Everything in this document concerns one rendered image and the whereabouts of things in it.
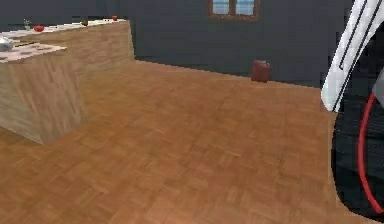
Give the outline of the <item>white and black bicycle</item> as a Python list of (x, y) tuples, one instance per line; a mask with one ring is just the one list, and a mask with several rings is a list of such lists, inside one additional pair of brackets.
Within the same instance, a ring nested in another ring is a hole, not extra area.
[(384, 0), (354, 0), (321, 100), (337, 114), (331, 169), (338, 198), (384, 224)]

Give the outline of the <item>dark red bin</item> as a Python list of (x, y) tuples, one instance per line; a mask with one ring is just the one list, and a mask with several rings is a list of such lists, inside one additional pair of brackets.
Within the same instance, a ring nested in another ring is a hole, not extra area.
[(266, 83), (269, 81), (271, 66), (267, 61), (254, 60), (252, 64), (251, 80)]

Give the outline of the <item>wooden kitchen counter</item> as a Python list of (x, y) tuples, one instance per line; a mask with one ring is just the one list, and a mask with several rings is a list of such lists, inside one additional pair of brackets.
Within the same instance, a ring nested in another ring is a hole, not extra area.
[(130, 22), (94, 20), (0, 36), (0, 128), (50, 143), (86, 119), (79, 80), (134, 60)]

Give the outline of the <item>wooden framed window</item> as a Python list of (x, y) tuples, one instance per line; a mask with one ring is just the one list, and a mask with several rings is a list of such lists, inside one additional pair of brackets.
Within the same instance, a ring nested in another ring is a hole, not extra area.
[(257, 21), (260, 0), (208, 0), (208, 16), (215, 19)]

